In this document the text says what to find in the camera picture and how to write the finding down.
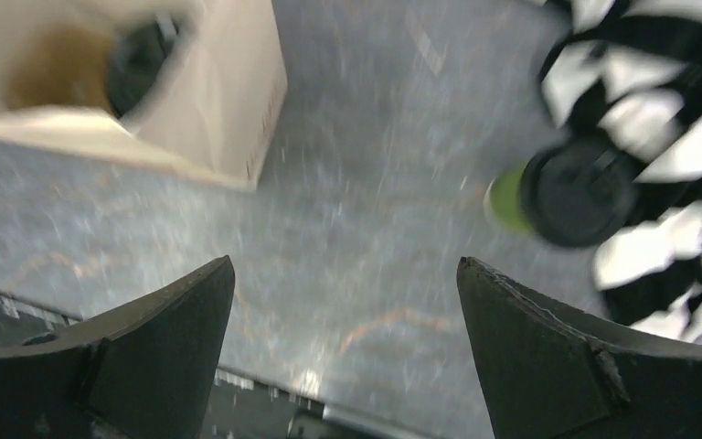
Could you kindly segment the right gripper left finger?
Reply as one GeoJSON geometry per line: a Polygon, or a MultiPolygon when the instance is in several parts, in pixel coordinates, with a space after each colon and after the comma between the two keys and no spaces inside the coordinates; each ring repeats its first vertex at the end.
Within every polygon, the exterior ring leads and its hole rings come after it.
{"type": "Polygon", "coordinates": [[[77,324],[0,345],[0,438],[196,438],[235,289],[229,257],[77,324]]]}

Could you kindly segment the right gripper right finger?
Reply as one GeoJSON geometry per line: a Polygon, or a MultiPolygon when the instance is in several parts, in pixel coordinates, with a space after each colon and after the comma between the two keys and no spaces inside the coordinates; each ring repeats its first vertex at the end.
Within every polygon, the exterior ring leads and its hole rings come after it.
{"type": "Polygon", "coordinates": [[[702,345],[561,303],[464,257],[456,281],[498,438],[702,438],[702,345]]]}

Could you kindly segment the brown paper takeout bag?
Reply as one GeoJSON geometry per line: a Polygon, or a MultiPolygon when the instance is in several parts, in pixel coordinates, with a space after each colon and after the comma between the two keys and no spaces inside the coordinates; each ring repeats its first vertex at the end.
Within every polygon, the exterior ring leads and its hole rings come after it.
{"type": "Polygon", "coordinates": [[[0,141],[253,190],[286,91],[269,1],[0,1],[0,141]],[[176,20],[178,39],[152,89],[122,118],[96,108],[7,108],[10,73],[46,31],[79,25],[116,44],[157,14],[176,20]]]}

